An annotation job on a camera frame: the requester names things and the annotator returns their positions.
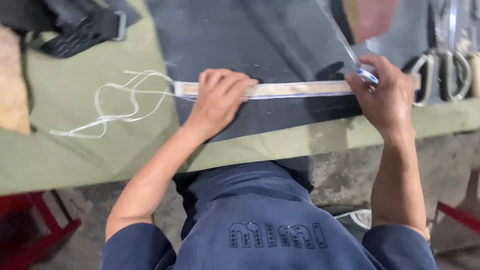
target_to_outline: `shirt sleeve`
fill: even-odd
[[[374,227],[363,236],[362,245],[385,269],[438,269],[427,240],[402,225]]]
[[[116,232],[105,243],[101,270],[166,269],[176,260],[170,241],[155,225],[137,223]]]

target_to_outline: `person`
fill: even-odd
[[[209,69],[185,124],[128,182],[108,217],[101,269],[416,269],[436,264],[411,125],[414,82],[385,57],[364,56],[380,83],[345,79],[384,140],[372,188],[372,228],[362,243],[311,202],[309,192],[271,161],[206,170],[188,186],[195,199],[178,255],[153,224],[170,179],[207,139],[222,131],[258,83]]]

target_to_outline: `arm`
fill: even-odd
[[[370,92],[356,75],[346,75],[365,117],[384,139],[382,160],[372,189],[372,227],[384,224],[407,226],[425,237],[426,214],[411,126],[413,79],[385,57],[365,56],[380,83]]]
[[[105,241],[135,223],[153,223],[152,215],[180,165],[207,139],[223,130],[247,99],[257,80],[230,70],[206,70],[187,121],[128,182],[108,216]]]

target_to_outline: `metal buckle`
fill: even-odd
[[[125,39],[125,29],[127,29],[127,14],[125,12],[118,10],[114,12],[119,17],[119,30],[118,35],[111,40],[113,41],[123,41]]]

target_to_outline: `loose white threads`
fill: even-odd
[[[127,74],[137,74],[132,80],[130,80],[129,82],[127,82],[126,84],[124,85],[118,85],[118,84],[114,84],[114,83],[107,83],[105,85],[103,85],[102,87],[100,87],[96,93],[95,93],[95,96],[94,96],[94,104],[95,104],[95,109],[98,113],[98,118],[96,119],[96,121],[94,122],[91,122],[89,124],[86,124],[84,126],[81,126],[81,127],[78,127],[78,128],[75,128],[75,129],[72,129],[70,131],[58,131],[58,130],[50,130],[50,134],[52,135],[58,135],[58,136],[68,136],[68,137],[77,137],[77,138],[84,138],[84,139],[99,139],[101,138],[106,132],[107,132],[107,129],[108,129],[108,125],[107,125],[107,122],[111,122],[111,121],[115,121],[115,120],[119,120],[119,121],[122,121],[122,122],[134,122],[134,121],[138,121],[138,120],[141,120],[149,115],[151,115],[152,113],[154,113],[159,107],[160,107],[160,104],[162,104],[163,102],[163,99],[165,98],[166,95],[169,95],[169,96],[174,96],[174,97],[177,97],[177,98],[181,98],[181,99],[185,99],[185,100],[188,100],[188,101],[195,101],[191,98],[186,98],[186,97],[179,97],[179,96],[175,96],[175,94],[173,93],[170,93],[168,90],[170,88],[170,85],[172,85],[174,83],[174,81],[168,77],[167,75],[163,74],[163,73],[160,73],[160,72],[157,72],[155,70],[147,70],[147,71],[144,71],[144,72],[132,72],[132,71],[124,71],[123,73],[127,73]],[[139,76],[141,75],[146,75],[139,83],[135,84],[135,86],[133,86],[132,88],[128,88],[127,86],[133,82],[136,78],[138,78]],[[139,84],[141,84],[144,80],[146,80],[148,77],[150,76],[160,76],[162,78],[164,78],[167,82],[168,82],[168,86],[165,88],[164,91],[143,91],[143,90],[136,90],[137,86]],[[100,101],[99,101],[99,94],[100,94],[100,91],[104,88],[104,87],[113,87],[113,88],[116,88],[116,89],[119,89],[119,90],[123,90],[123,91],[127,91],[127,92],[130,92],[130,102],[133,104],[133,107],[134,107],[134,110],[132,113],[130,114],[125,114],[125,115],[105,115],[103,113],[103,110],[102,108],[100,107]],[[138,102],[137,100],[135,99],[135,94],[136,93],[149,93],[149,94],[161,94],[162,97],[160,98],[160,100],[158,101],[158,103],[156,104],[154,110],[147,114],[146,116],[143,116],[143,117],[139,117],[139,118],[130,118],[131,116],[133,116],[134,114],[136,114],[138,112],[138,109],[139,109],[139,105],[138,105]],[[102,124],[103,125],[103,133],[101,135],[87,135],[87,134],[80,134],[80,133],[77,133],[81,130],[84,130],[86,128],[89,128],[89,127],[92,127],[92,126],[96,126],[96,125],[99,125],[99,124]]]

